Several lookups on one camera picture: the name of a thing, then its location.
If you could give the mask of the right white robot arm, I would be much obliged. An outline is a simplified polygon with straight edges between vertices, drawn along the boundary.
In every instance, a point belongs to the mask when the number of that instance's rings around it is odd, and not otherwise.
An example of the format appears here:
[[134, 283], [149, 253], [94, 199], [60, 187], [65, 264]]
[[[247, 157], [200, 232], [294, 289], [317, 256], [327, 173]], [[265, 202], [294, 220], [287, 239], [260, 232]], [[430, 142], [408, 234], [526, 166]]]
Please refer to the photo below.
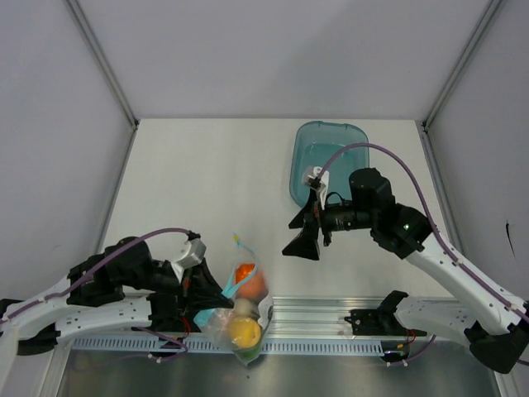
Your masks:
[[288, 225], [299, 233], [283, 255], [317, 261], [319, 246], [329, 246], [332, 233], [369, 230], [380, 248], [427, 273], [463, 305], [445, 308], [394, 291], [376, 309], [379, 327], [390, 334], [406, 328], [450, 339], [490, 370], [509, 373], [528, 346], [528, 302], [462, 256], [424, 213], [397, 203], [389, 180], [375, 168], [350, 175], [351, 198], [341, 203], [326, 203], [328, 180], [320, 167], [305, 171], [309, 196]]

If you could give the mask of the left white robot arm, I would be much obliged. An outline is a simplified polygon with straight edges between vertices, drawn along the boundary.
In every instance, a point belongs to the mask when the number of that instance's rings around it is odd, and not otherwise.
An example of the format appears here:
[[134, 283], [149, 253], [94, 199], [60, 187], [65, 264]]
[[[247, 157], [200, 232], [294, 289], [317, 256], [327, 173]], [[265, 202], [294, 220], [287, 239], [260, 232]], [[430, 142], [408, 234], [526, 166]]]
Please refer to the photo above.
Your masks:
[[192, 332], [200, 312], [233, 306], [208, 269], [205, 251], [200, 236], [190, 233], [180, 259], [156, 260], [146, 242], [124, 238], [43, 293], [2, 299], [1, 341], [13, 337], [15, 353], [32, 356], [92, 332]]

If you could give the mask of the green bell pepper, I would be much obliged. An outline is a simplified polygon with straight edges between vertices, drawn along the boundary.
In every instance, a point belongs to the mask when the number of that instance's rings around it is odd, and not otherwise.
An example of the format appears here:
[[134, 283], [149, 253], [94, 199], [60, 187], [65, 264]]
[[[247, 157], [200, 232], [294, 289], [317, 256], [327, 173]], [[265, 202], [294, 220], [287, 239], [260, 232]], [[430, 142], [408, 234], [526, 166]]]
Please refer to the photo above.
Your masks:
[[256, 345], [252, 348], [237, 349], [233, 353], [239, 361], [249, 363], [259, 357], [261, 353], [261, 345]]

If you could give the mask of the clear zip top bag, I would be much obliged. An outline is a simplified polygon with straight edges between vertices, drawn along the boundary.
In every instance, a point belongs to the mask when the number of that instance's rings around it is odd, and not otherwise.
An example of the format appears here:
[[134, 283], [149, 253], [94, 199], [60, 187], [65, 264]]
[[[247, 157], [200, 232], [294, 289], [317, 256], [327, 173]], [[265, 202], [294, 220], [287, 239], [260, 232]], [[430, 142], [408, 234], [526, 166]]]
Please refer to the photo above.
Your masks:
[[230, 308], [205, 309], [194, 323], [214, 347], [227, 350], [244, 366], [257, 360], [274, 314], [274, 303], [258, 256], [238, 235], [236, 261], [221, 292]]

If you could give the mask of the white egg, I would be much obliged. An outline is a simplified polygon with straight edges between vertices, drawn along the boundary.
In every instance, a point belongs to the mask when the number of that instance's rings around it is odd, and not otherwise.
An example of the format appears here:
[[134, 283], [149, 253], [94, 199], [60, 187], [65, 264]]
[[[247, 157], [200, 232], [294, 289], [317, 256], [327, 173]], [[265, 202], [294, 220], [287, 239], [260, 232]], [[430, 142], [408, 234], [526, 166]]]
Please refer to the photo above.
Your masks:
[[238, 298], [234, 301], [234, 313], [241, 317], [252, 317], [255, 313], [254, 304], [244, 298]]

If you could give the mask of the orange tomato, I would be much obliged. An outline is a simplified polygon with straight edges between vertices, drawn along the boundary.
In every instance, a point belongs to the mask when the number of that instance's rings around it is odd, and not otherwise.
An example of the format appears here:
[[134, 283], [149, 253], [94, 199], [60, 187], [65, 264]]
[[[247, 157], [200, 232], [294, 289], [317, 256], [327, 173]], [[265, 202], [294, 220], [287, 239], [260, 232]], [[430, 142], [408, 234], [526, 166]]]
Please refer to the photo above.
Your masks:
[[242, 263], [236, 268], [235, 282], [240, 285], [236, 292], [238, 297], [259, 300], [267, 294], [268, 288], [263, 272], [257, 270], [250, 276], [254, 269], [255, 263]]

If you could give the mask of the yellow lemon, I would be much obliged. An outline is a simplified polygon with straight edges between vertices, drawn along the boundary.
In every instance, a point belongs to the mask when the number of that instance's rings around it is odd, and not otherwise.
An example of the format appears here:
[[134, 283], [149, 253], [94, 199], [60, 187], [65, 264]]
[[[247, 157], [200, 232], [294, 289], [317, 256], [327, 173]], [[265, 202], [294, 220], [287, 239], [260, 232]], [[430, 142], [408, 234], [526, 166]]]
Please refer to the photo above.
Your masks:
[[236, 317], [230, 322], [228, 333], [231, 341], [238, 348], [248, 349], [258, 344], [262, 331], [253, 318]]

